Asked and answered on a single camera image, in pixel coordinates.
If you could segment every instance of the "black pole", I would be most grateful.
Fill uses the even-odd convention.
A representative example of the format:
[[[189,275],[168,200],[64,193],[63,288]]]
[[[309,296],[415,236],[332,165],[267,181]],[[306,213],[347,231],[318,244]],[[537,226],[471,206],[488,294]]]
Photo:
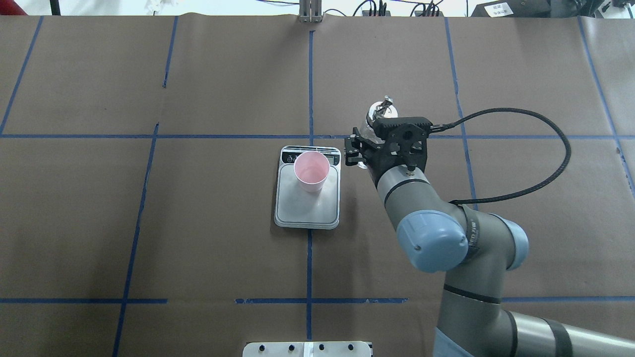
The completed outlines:
[[[60,13],[60,0],[51,0],[51,14],[61,15]]]

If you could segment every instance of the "red object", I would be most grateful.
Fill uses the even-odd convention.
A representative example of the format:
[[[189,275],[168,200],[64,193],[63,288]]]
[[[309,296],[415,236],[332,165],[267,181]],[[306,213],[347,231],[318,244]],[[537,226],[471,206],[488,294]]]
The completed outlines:
[[[0,15],[26,15],[27,13],[13,0],[0,0]]]

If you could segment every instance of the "white bracket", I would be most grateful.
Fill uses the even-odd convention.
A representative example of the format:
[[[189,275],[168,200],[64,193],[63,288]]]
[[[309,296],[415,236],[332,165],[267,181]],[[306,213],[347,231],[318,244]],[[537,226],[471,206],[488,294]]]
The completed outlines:
[[[322,0],[300,0],[300,22],[322,22]]]
[[[373,357],[373,345],[363,341],[252,342],[243,357]]]

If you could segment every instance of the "plastic cup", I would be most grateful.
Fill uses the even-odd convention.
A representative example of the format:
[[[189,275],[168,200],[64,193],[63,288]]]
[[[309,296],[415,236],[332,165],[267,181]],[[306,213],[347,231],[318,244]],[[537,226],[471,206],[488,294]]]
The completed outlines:
[[[317,151],[301,153],[293,165],[300,187],[307,192],[320,191],[330,170],[331,165],[326,156]]]

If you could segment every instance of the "kitchen scale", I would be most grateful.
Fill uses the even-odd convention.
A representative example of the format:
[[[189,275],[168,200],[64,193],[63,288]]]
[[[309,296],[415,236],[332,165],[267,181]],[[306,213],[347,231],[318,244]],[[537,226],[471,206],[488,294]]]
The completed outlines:
[[[295,159],[305,151],[318,151],[331,164],[324,187],[307,192],[293,171]],[[340,169],[342,154],[334,147],[287,145],[280,150],[274,221],[280,227],[333,229],[340,223]]]

